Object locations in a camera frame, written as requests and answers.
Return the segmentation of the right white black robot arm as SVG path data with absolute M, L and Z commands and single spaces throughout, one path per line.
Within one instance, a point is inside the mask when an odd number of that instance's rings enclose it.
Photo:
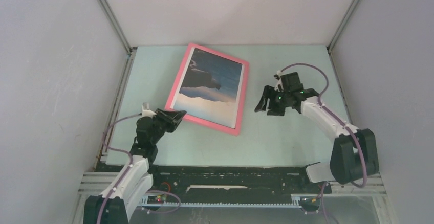
M 379 172 L 375 134 L 360 129 L 331 111 L 321 99 L 321 93 L 304 88 L 297 72 L 276 74 L 275 86 L 266 85 L 255 112 L 265 111 L 269 116 L 284 116 L 291 108 L 307 117 L 333 143 L 329 162 L 305 167 L 298 177 L 298 187 L 311 192 L 319 182 L 351 183 L 364 188 L 367 178 Z

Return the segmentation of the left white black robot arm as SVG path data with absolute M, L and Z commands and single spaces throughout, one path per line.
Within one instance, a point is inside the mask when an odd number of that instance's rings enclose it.
M 157 143 L 174 132 L 186 111 L 152 111 L 143 108 L 136 114 L 136 136 L 127 161 L 116 178 L 97 196 L 89 196 L 84 204 L 83 223 L 129 223 L 139 202 L 147 193 L 160 189 L 162 178 L 150 172 L 158 154 Z

